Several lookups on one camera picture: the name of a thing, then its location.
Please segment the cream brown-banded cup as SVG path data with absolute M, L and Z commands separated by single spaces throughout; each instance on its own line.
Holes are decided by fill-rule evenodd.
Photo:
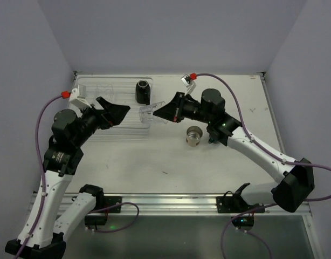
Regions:
M 196 147 L 199 145 L 201 138 L 203 136 L 203 131 L 198 126 L 190 126 L 186 131 L 186 143 L 191 147 Z

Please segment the clear glass cup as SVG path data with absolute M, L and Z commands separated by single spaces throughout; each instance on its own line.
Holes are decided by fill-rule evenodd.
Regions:
M 152 125 L 155 124 L 167 124 L 168 121 L 157 117 L 154 115 L 154 112 L 161 107 L 163 107 L 166 103 L 164 101 L 152 103 L 149 105 L 141 105 L 139 107 L 139 120 L 140 122 L 150 128 Z

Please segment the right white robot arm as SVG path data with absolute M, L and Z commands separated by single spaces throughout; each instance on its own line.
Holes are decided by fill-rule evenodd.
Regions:
M 177 92 L 168 104 L 153 114 L 176 123 L 183 119 L 206 123 L 211 142 L 236 150 L 271 176 L 272 183 L 255 186 L 245 183 L 232 194 L 230 203 L 239 211 L 260 203 L 275 203 L 283 210 L 293 213 L 314 189 L 311 163 L 306 159 L 296 161 L 281 154 L 249 133 L 239 120 L 226 112 L 225 99 L 218 90 L 204 90 L 200 101 Z

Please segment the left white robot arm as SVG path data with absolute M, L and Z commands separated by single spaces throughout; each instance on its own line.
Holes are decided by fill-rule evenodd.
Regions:
M 122 123 L 130 110 L 97 97 L 101 109 L 86 104 L 81 116 L 71 109 L 54 116 L 49 147 L 39 155 L 41 182 L 22 232 L 7 242 L 5 252 L 15 258 L 62 258 L 67 241 L 79 223 L 104 203 L 101 187 L 84 185 L 67 210 L 58 215 L 64 194 L 83 157 L 82 145 L 97 131 Z

